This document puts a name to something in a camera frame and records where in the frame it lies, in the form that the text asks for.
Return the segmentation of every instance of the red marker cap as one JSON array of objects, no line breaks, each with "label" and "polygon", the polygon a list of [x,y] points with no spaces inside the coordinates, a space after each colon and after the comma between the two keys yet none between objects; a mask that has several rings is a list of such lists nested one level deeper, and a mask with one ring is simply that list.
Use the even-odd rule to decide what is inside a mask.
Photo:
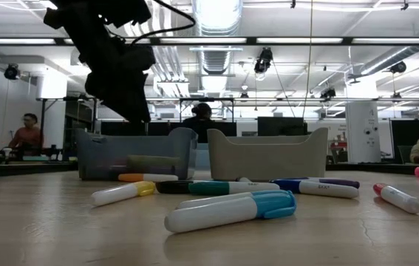
[{"label": "red marker cap", "polygon": [[386,187],[386,184],[383,184],[383,183],[376,183],[376,184],[374,184],[373,185],[373,191],[378,195],[378,196],[380,196],[380,194],[381,194],[381,190],[384,188],[384,187]]}]

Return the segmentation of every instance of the wooden table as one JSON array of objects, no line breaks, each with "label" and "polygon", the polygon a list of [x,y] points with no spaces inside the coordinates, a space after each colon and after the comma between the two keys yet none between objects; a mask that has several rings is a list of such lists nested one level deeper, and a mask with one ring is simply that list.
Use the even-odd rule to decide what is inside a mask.
[{"label": "wooden table", "polygon": [[89,195],[117,185],[76,172],[0,177],[1,265],[419,265],[419,215],[375,198],[393,184],[419,197],[413,176],[327,172],[361,181],[358,199],[296,195],[295,216],[182,234],[163,226],[189,195],[158,194],[101,208]]}]

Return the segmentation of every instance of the black cap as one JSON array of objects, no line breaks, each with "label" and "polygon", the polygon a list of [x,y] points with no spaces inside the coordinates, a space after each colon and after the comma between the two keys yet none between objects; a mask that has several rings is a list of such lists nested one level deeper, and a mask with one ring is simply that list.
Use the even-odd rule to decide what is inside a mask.
[{"label": "black cap", "polygon": [[157,190],[164,194],[190,194],[189,184],[193,181],[179,180],[179,181],[163,181],[155,183]]}]

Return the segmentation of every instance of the white pillar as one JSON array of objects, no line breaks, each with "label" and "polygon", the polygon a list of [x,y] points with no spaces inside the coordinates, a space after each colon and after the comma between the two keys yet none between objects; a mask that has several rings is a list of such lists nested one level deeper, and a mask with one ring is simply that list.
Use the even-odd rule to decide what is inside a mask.
[{"label": "white pillar", "polygon": [[51,100],[53,98],[63,98],[67,96],[67,77],[51,72],[43,77],[38,77],[38,98],[48,98],[46,112],[41,122],[44,127],[44,147],[49,148],[56,145],[57,149],[63,148],[64,141],[64,118],[66,102]]},{"label": "white pillar", "polygon": [[[375,80],[362,78],[360,83],[346,87],[348,98],[378,97]],[[374,101],[350,102],[346,105],[347,153],[349,163],[381,161],[378,133],[378,108]]]}]

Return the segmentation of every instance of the man in red shirt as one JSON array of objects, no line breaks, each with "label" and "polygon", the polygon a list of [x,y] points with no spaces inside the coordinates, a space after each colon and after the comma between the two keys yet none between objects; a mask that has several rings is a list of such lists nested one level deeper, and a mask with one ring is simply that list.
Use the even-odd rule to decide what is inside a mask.
[{"label": "man in red shirt", "polygon": [[24,115],[24,125],[17,130],[14,138],[9,143],[9,148],[22,147],[23,149],[41,149],[43,143],[40,140],[40,129],[35,125],[38,118],[34,114]]}]

